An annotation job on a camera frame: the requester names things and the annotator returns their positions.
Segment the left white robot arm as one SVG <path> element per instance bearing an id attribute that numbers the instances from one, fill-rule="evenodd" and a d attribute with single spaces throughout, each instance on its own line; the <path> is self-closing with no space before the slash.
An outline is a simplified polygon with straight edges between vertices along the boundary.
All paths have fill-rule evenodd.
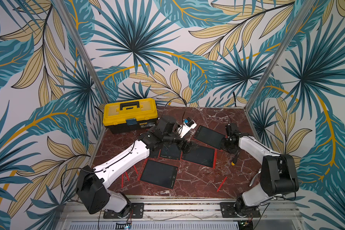
<path id="1" fill-rule="evenodd" d="M 164 144 L 176 144 L 183 153 L 190 151 L 192 144 L 184 136 L 196 127 L 188 117 L 182 124 L 171 116 L 162 116 L 157 125 L 142 133 L 128 148 L 111 160 L 94 168 L 81 168 L 76 185 L 76 194 L 89 214 L 103 209 L 115 212 L 124 218 L 132 211 L 130 200 L 122 193 L 109 190 L 111 184 L 129 168 L 149 157 L 153 150 Z"/>

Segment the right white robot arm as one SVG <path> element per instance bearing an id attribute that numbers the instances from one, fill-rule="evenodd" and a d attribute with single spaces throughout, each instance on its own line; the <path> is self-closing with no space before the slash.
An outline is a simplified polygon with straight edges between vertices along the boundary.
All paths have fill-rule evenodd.
<path id="1" fill-rule="evenodd" d="M 233 154 L 232 165 L 237 163 L 241 150 L 249 153 L 261 164 L 260 182 L 237 198 L 237 213 L 255 209 L 276 195 L 295 194 L 299 190 L 292 156 L 266 147 L 253 136 L 240 132 L 234 123 L 227 124 L 225 129 L 227 137 L 222 139 L 220 149 Z"/>

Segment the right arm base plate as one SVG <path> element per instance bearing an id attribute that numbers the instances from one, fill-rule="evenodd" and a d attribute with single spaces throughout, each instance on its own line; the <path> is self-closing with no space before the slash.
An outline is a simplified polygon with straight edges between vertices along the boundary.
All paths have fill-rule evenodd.
<path id="1" fill-rule="evenodd" d="M 221 202 L 220 211 L 223 218 L 259 218 L 259 207 L 248 207 L 242 202 Z"/>

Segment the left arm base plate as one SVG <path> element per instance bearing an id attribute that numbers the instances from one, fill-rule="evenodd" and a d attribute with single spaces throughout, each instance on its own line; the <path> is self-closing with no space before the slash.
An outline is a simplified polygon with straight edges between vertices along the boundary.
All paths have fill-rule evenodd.
<path id="1" fill-rule="evenodd" d="M 103 213 L 103 219 L 142 219 L 144 213 L 144 203 L 127 204 L 120 212 L 114 212 L 106 209 Z"/>

